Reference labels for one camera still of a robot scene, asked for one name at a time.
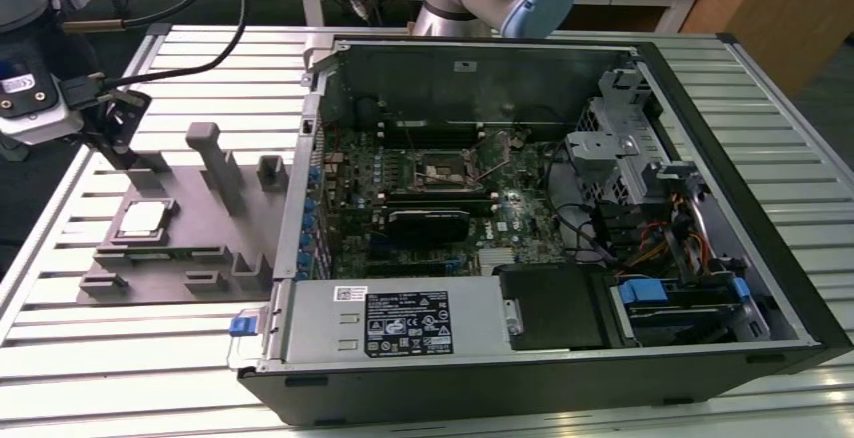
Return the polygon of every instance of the white label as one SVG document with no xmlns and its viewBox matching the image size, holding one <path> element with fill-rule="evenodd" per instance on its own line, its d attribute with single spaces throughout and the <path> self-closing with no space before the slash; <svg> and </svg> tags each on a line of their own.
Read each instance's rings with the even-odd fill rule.
<svg viewBox="0 0 854 438">
<path fill-rule="evenodd" d="M 452 337 L 450 336 L 434 336 L 433 338 L 425 338 L 425 344 L 431 345 L 450 345 Z"/>
<path fill-rule="evenodd" d="M 8 80 L 0 81 L 3 90 L 7 93 L 18 93 L 19 91 L 27 91 L 37 87 L 37 77 L 33 75 L 22 75 Z"/>
<path fill-rule="evenodd" d="M 337 286 L 334 301 L 365 301 L 369 294 L 367 286 Z"/>
</svg>

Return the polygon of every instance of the blue latch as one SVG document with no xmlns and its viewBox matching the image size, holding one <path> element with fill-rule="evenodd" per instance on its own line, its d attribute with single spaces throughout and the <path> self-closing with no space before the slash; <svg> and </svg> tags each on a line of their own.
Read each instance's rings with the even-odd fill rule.
<svg viewBox="0 0 854 438">
<path fill-rule="evenodd" d="M 668 292 L 662 280 L 634 278 L 620 285 L 620 298 L 624 304 L 668 301 Z"/>
<path fill-rule="evenodd" d="M 231 319 L 231 325 L 229 326 L 229 335 L 238 336 L 255 336 L 258 327 L 258 316 L 237 316 Z"/>
<path fill-rule="evenodd" d="M 738 298 L 742 301 L 750 298 L 750 287 L 748 286 L 748 282 L 744 278 L 733 278 L 733 287 L 736 288 L 736 293 L 738 293 Z"/>
</svg>

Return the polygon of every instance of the aluminum extrusion table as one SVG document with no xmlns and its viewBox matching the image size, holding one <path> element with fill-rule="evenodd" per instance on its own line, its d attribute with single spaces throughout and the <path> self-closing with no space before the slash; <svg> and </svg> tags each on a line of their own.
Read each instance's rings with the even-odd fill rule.
<svg viewBox="0 0 854 438">
<path fill-rule="evenodd" d="M 334 32 L 371 30 L 250 28 L 217 70 L 139 85 L 155 101 L 134 148 L 162 150 L 173 164 L 199 164 L 185 132 L 193 121 L 215 121 L 221 145 L 241 163 L 271 153 L 290 161 L 306 93 L 306 39 Z M 231 27 L 177 26 L 166 36 L 149 36 L 129 73 L 210 61 L 231 34 Z M 854 331 L 854 175 L 741 47 L 712 35 L 557 36 L 658 44 L 840 322 Z M 678 132 L 672 134 L 678 146 Z M 4 437 L 534 438 L 614 430 L 641 437 L 854 434 L 854 354 L 693 405 L 289 429 L 226 367 L 230 319 L 261 303 L 75 304 L 81 275 L 127 186 L 101 155 L 82 150 L 0 285 Z"/>
</svg>

